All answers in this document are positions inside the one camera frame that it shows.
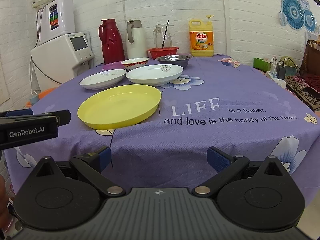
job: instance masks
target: white brick wall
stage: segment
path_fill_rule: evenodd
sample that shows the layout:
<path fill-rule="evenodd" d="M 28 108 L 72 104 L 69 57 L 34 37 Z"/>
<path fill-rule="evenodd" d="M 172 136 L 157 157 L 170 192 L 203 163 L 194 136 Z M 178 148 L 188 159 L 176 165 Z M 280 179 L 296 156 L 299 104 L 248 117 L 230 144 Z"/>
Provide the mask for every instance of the white brick wall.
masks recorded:
<path fill-rule="evenodd" d="M 125 39 L 126 23 L 122 0 L 73 0 L 76 31 L 89 30 L 95 64 L 103 62 L 98 28 L 102 19 L 116 19 L 122 39 Z M 206 20 L 215 15 L 215 51 L 225 53 L 225 25 L 222 0 L 125 0 L 127 20 L 141 20 L 145 28 L 147 46 L 154 47 L 153 30 L 156 24 L 170 20 L 170 33 L 178 52 L 189 52 L 188 22 L 192 18 Z"/>
<path fill-rule="evenodd" d="M 320 23 L 320 7 L 308 0 Z M 254 57 L 272 55 L 293 57 L 300 66 L 305 49 L 306 29 L 280 26 L 281 0 L 228 0 L 230 13 L 231 53 L 248 65 Z"/>
<path fill-rule="evenodd" d="M 30 98 L 30 50 L 36 44 L 32 1 L 0 0 L 0 58 L 10 95 L 0 111 L 23 108 Z"/>

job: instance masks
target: stainless steel bowl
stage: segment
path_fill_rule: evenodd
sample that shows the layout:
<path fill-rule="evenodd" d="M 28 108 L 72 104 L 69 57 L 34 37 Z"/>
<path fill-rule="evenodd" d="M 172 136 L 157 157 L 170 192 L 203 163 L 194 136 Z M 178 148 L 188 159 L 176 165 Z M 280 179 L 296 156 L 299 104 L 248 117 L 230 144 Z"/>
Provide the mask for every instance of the stainless steel bowl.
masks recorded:
<path fill-rule="evenodd" d="M 189 59 L 192 57 L 189 55 L 167 55 L 162 57 L 157 57 L 156 60 L 160 64 L 174 64 L 181 67 L 186 67 L 188 65 Z"/>

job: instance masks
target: purple tablecloth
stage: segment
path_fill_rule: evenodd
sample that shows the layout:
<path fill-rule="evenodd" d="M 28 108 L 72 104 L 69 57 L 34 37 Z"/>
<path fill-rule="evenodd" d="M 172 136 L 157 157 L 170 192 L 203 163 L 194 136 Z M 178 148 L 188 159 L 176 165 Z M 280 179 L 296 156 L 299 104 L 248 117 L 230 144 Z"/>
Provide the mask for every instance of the purple tablecloth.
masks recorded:
<path fill-rule="evenodd" d="M 192 188 L 216 173 L 206 160 L 215 146 L 253 161 L 277 155 L 309 203 L 320 187 L 320 126 L 313 112 L 254 68 L 234 68 L 226 57 L 192 58 L 179 79 L 158 87 L 162 99 L 150 118 L 113 131 L 96 132 L 77 117 L 82 102 L 99 92 L 78 82 L 101 66 L 63 84 L 32 107 L 35 114 L 70 110 L 59 137 L 20 147 L 20 153 L 5 151 L 15 192 L 42 156 L 66 161 L 104 145 L 111 147 L 114 168 L 103 174 L 126 189 Z"/>

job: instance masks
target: cable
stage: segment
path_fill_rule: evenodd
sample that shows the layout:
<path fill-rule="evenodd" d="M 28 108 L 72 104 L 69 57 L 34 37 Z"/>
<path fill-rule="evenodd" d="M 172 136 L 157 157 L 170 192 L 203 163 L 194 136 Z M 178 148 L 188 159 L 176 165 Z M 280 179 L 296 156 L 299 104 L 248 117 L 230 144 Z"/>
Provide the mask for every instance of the cable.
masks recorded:
<path fill-rule="evenodd" d="M 124 16 L 124 21 L 125 21 L 125 24 L 127 24 L 127 17 L 126 17 L 126 15 L 125 15 L 124 0 L 122 0 L 122 5 L 123 5 L 123 16 Z"/>
<path fill-rule="evenodd" d="M 32 65 L 31 63 L 32 63 L 32 61 L 31 61 L 31 59 L 30 59 L 30 64 L 29 64 L 30 93 L 31 93 L 31 96 L 33 96 L 33 91 L 32 91 L 33 66 L 32 66 L 32 68 L 31 68 L 31 65 Z"/>
<path fill-rule="evenodd" d="M 36 45 L 35 45 L 33 48 L 35 48 L 35 47 L 38 45 L 38 42 L 40 42 L 40 40 L 41 40 L 41 21 L 42 21 L 42 13 L 43 13 L 44 8 L 45 8 L 45 6 L 42 7 L 41 9 L 39 9 L 38 12 L 37 12 L 37 14 L 36 14 L 37 42 L 36 42 Z M 43 71 L 42 71 L 40 68 L 38 68 L 38 66 L 36 65 L 36 63 L 33 61 L 32 56 L 30 56 L 29 77 L 30 77 L 31 96 L 33 96 L 33 92 L 36 93 L 36 94 L 38 94 L 37 92 L 32 91 L 32 74 L 33 74 L 33 69 L 34 69 L 34 67 L 33 67 L 33 66 L 31 67 L 31 63 L 33 63 L 33 64 L 36 66 L 36 68 L 37 68 L 43 75 L 45 75 L 47 78 L 49 78 L 49 79 L 52 80 L 53 82 L 56 82 L 56 83 L 62 85 L 62 83 L 54 80 L 53 78 L 51 78 L 51 77 L 49 77 L 48 75 L 46 75 L 45 73 L 43 73 Z"/>
<path fill-rule="evenodd" d="M 300 74 L 298 73 L 298 68 L 297 68 L 296 64 L 293 62 L 293 60 L 290 59 L 289 57 L 284 58 L 284 60 L 283 60 L 283 62 L 282 62 L 282 66 L 285 67 L 285 66 L 284 66 L 284 62 L 285 62 L 286 59 L 291 60 L 291 62 L 294 64 L 294 67 L 297 69 L 297 77 L 298 77 L 298 79 L 299 79 L 300 86 L 303 88 L 302 83 L 301 83 L 301 80 L 300 80 Z"/>
<path fill-rule="evenodd" d="M 44 73 L 42 72 L 42 70 L 41 70 L 40 68 L 38 68 L 38 66 L 36 65 L 36 63 L 33 61 L 32 56 L 31 56 L 31 61 L 32 61 L 32 63 L 36 66 L 36 68 L 37 68 L 43 75 L 45 75 L 47 78 L 51 79 L 52 81 L 54 81 L 54 82 L 62 85 L 62 83 L 60 83 L 60 82 L 54 80 L 53 78 L 49 77 L 48 75 L 44 74 Z"/>

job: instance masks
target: wall decoration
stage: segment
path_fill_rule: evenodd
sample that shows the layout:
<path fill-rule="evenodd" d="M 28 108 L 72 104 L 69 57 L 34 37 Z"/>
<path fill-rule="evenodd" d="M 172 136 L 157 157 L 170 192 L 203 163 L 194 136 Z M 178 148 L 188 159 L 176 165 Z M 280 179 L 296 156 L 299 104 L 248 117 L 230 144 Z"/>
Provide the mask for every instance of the wall decoration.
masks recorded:
<path fill-rule="evenodd" d="M 305 16 L 299 0 L 282 0 L 281 8 L 292 28 L 295 30 L 303 28 Z"/>
<path fill-rule="evenodd" d="M 288 23 L 288 19 L 283 11 L 279 12 L 279 21 L 281 26 L 286 26 Z"/>
<path fill-rule="evenodd" d="M 306 29 L 310 32 L 314 32 L 317 27 L 316 19 L 313 13 L 309 9 L 304 10 L 305 22 L 304 25 Z"/>
<path fill-rule="evenodd" d="M 299 0 L 299 2 L 302 6 L 302 9 L 310 9 L 310 5 L 309 5 L 308 0 Z"/>

